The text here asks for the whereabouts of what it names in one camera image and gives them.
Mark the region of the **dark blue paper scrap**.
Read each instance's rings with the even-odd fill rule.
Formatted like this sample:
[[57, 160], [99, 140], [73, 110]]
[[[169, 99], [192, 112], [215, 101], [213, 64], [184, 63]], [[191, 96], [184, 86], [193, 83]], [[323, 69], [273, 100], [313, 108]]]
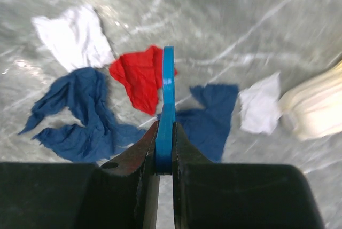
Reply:
[[33, 138], [72, 162], [109, 159], [139, 141], [146, 131], [118, 123], [106, 101], [106, 78], [102, 72], [92, 67], [74, 70], [55, 80], [34, 104], [21, 133], [34, 129], [45, 117], [67, 107], [81, 124], [44, 128]]
[[219, 162], [231, 128], [238, 86], [235, 84], [208, 84], [190, 88], [192, 97], [203, 108], [176, 111], [179, 123], [188, 139], [209, 160]]

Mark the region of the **red paper scrap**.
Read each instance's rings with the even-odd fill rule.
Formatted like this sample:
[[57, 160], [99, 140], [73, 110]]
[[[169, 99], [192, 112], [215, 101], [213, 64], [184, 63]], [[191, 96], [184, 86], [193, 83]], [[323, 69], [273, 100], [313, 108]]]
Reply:
[[126, 90], [132, 106], [154, 115], [162, 89], [162, 57], [164, 48], [155, 45], [145, 51], [125, 53], [109, 68], [110, 75]]

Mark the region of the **white paper scrap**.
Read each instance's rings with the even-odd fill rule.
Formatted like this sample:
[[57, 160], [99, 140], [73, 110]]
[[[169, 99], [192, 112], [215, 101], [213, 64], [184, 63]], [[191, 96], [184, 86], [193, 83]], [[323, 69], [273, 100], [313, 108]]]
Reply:
[[33, 17], [32, 24], [41, 42], [68, 72], [102, 68], [115, 60], [100, 18], [89, 4], [70, 7], [53, 19]]
[[240, 129], [253, 134], [270, 135], [276, 129], [281, 112], [280, 72], [257, 81], [239, 93]]

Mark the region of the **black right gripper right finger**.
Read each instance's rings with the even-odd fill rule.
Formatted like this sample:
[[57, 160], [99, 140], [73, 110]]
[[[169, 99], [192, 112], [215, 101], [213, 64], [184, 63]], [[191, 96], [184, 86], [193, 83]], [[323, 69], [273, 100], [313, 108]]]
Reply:
[[176, 228], [324, 228], [309, 183], [286, 164], [215, 163], [173, 126]]

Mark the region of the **blue hand brush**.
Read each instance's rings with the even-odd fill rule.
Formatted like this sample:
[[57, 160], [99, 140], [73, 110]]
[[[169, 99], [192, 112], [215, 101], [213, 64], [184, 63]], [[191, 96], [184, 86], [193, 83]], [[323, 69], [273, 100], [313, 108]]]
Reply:
[[163, 106], [155, 140], [156, 174], [172, 173], [173, 124], [176, 121], [174, 47], [165, 46], [162, 57]]

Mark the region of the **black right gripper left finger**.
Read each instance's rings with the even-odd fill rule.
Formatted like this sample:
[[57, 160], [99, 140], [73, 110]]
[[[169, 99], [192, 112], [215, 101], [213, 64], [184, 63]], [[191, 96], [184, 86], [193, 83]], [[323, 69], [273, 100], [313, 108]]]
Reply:
[[1, 163], [1, 228], [155, 228], [158, 124], [94, 163]]

